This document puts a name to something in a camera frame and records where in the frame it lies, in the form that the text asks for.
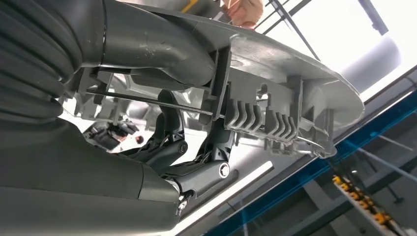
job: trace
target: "metal beam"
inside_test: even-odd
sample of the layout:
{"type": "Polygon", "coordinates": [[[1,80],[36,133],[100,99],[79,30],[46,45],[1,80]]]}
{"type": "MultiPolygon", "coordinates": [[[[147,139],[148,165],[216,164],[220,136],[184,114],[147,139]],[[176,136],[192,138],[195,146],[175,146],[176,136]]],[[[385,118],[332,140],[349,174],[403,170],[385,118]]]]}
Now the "metal beam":
{"type": "MultiPolygon", "coordinates": [[[[311,0],[302,0],[299,4],[297,4],[293,9],[291,9],[288,13],[290,16],[294,16],[298,11],[300,11],[303,7],[305,7],[311,0]]],[[[275,26],[277,26],[283,19],[279,19],[277,22],[275,22],[271,27],[269,27],[265,32],[262,34],[267,34],[269,31],[271,31],[275,26]]]]}
{"type": "Polygon", "coordinates": [[[384,35],[388,32],[388,27],[382,20],[381,16],[378,14],[378,11],[375,9],[371,0],[359,0],[360,5],[365,10],[369,19],[372,22],[372,27],[376,29],[381,35],[384,35]]]}
{"type": "Polygon", "coordinates": [[[301,33],[300,29],[297,27],[296,23],[292,19],[290,13],[288,13],[284,6],[278,1],[278,0],[270,0],[272,6],[275,8],[275,11],[279,14],[281,19],[284,19],[284,22],[287,24],[287,26],[298,34],[298,36],[301,38],[301,40],[304,42],[304,44],[307,46],[308,50],[310,50],[311,54],[314,56],[314,58],[318,61],[320,61],[319,56],[316,54],[316,52],[313,50],[311,45],[308,43],[307,39],[304,37],[304,35],[301,33]]]}
{"type": "MultiPolygon", "coordinates": [[[[395,165],[406,172],[410,172],[417,166],[417,151],[407,153],[400,158],[395,165]]],[[[365,186],[368,192],[373,194],[382,190],[400,177],[402,177],[402,175],[398,172],[391,169],[384,169],[365,181],[365,186]]],[[[352,207],[352,204],[345,196],[340,196],[332,204],[308,216],[281,236],[309,236],[352,209],[352,207]]]]}

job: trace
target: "metal rod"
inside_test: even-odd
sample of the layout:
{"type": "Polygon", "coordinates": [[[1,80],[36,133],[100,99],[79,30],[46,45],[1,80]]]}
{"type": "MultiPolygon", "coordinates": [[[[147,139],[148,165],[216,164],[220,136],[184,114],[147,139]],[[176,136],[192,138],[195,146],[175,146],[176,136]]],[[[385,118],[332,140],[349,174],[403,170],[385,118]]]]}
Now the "metal rod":
{"type": "Polygon", "coordinates": [[[383,136],[383,135],[380,135],[380,136],[378,136],[378,137],[380,137],[381,139],[386,140],[386,141],[388,141],[388,142],[390,142],[390,143],[392,143],[392,144],[394,144],[394,145],[397,145],[397,146],[399,146],[399,147],[402,147],[402,148],[404,148],[404,149],[407,149],[407,150],[409,150],[409,151],[412,151],[412,150],[413,150],[411,147],[406,146],[406,145],[404,145],[404,144],[401,144],[401,143],[399,143],[399,142],[397,142],[397,141],[395,141],[395,140],[392,140],[392,139],[390,139],[390,138],[387,138],[387,137],[385,137],[385,136],[383,136]]]}
{"type": "Polygon", "coordinates": [[[127,94],[121,94],[121,93],[115,93],[115,92],[97,91],[97,90],[94,90],[94,89],[88,89],[86,93],[109,96],[109,97],[116,97],[116,98],[122,98],[122,99],[127,99],[127,100],[138,101],[138,102],[146,102],[146,103],[150,103],[150,104],[155,104],[155,105],[164,106],[164,107],[176,108],[176,109],[189,111],[189,112],[196,112],[196,113],[205,114],[205,115],[209,115],[209,116],[213,115],[213,112],[204,111],[204,110],[201,110],[199,108],[189,107],[189,106],[184,106],[184,105],[179,105],[179,104],[170,104],[170,103],[160,102],[160,101],[155,100],[155,99],[138,97],[138,96],[133,96],[133,95],[127,95],[127,94]]]}
{"type": "MultiPolygon", "coordinates": [[[[378,172],[378,169],[374,166],[374,164],[372,164],[372,162],[368,159],[368,158],[363,158],[363,160],[368,163],[368,165],[371,167],[371,169],[376,173],[378,172]]],[[[400,203],[404,200],[404,198],[399,197],[395,191],[388,185],[387,186],[387,190],[388,192],[391,193],[391,195],[395,198],[394,203],[400,203]]]]}
{"type": "Polygon", "coordinates": [[[377,157],[376,155],[374,155],[374,154],[372,154],[372,153],[370,153],[370,152],[367,152],[367,151],[363,150],[362,148],[358,148],[357,150],[358,150],[358,151],[360,151],[360,152],[362,152],[362,153],[364,153],[364,154],[366,154],[368,157],[370,157],[370,158],[372,158],[372,159],[374,159],[374,160],[376,160],[376,161],[380,162],[381,164],[384,164],[385,166],[387,166],[387,167],[389,167],[389,168],[393,169],[394,171],[396,171],[396,172],[398,172],[398,173],[402,174],[403,176],[405,176],[405,177],[407,177],[407,178],[409,178],[409,179],[411,179],[412,181],[414,181],[414,182],[416,182],[416,183],[417,183],[417,177],[415,177],[414,175],[412,175],[412,174],[410,174],[410,173],[407,173],[406,171],[404,171],[404,170],[402,170],[402,169],[400,169],[400,168],[398,168],[398,167],[396,167],[396,166],[392,165],[391,163],[389,163],[389,162],[387,162],[387,161],[384,161],[384,160],[380,159],[380,158],[379,158],[379,157],[377,157]]]}
{"type": "MultiPolygon", "coordinates": [[[[309,2],[312,0],[302,0],[299,4],[297,4],[293,9],[291,9],[288,13],[290,16],[294,16],[298,11],[300,11],[303,7],[305,7],[309,2]]],[[[269,27],[266,31],[264,31],[262,34],[267,34],[269,31],[271,31],[275,26],[277,26],[281,21],[284,19],[281,18],[277,22],[275,22],[271,27],[269,27]]]]}
{"type": "Polygon", "coordinates": [[[281,16],[281,18],[284,18],[284,21],[287,23],[288,27],[298,34],[298,36],[307,46],[308,50],[310,50],[311,54],[313,54],[314,58],[320,61],[319,56],[316,54],[316,52],[313,50],[311,45],[308,43],[307,39],[301,33],[296,23],[292,19],[291,15],[284,9],[284,6],[278,0],[270,0],[270,1],[271,1],[272,6],[277,10],[278,14],[281,16]]]}

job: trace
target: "window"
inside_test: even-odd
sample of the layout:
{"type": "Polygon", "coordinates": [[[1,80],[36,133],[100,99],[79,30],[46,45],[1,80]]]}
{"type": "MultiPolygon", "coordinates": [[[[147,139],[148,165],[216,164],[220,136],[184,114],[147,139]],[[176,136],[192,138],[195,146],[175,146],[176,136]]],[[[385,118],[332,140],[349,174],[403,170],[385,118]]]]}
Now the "window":
{"type": "Polygon", "coordinates": [[[322,62],[336,71],[381,39],[358,1],[313,0],[293,20],[322,62]]]}

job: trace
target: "gray plastic part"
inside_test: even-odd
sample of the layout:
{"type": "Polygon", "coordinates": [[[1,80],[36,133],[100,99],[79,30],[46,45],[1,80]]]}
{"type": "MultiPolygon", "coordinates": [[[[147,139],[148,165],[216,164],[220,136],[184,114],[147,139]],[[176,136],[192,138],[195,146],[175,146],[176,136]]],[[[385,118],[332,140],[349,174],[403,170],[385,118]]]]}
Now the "gray plastic part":
{"type": "MultiPolygon", "coordinates": [[[[117,25],[131,18],[125,10],[151,15],[150,22],[172,26],[166,32],[184,36],[183,44],[171,45],[179,49],[172,58],[201,58],[190,65],[206,77],[178,71],[187,67],[183,61],[168,69],[173,77],[193,77],[196,84],[180,81],[192,86],[211,79],[213,62],[205,61],[202,47],[143,10],[109,0],[0,2],[0,235],[141,234],[167,231],[178,222],[179,193],[172,185],[141,162],[88,144],[76,126],[57,118],[62,106],[56,98],[81,67],[103,61],[123,65],[143,52],[136,42],[146,42],[145,35],[138,35],[145,21],[129,24],[139,37],[135,43],[112,36],[127,27],[117,25]]],[[[163,33],[160,38],[172,42],[163,33]]],[[[146,60],[140,58],[127,65],[139,67],[146,60]]]]}
{"type": "Polygon", "coordinates": [[[177,221],[164,214],[176,203],[12,187],[0,187],[0,196],[4,236],[132,235],[172,228],[177,221]]]}
{"type": "Polygon", "coordinates": [[[197,87],[213,78],[214,62],[191,34],[140,8],[104,2],[107,25],[102,66],[158,68],[180,84],[197,87]]]}
{"type": "Polygon", "coordinates": [[[299,115],[301,79],[298,80],[297,90],[291,90],[273,81],[231,69],[229,82],[230,93],[225,115],[227,129],[285,143],[297,137],[298,127],[294,120],[298,121],[299,117],[291,117],[290,111],[295,109],[294,115],[299,115]],[[261,90],[266,90],[263,92],[268,95],[265,119],[257,101],[257,92],[261,90]]]}

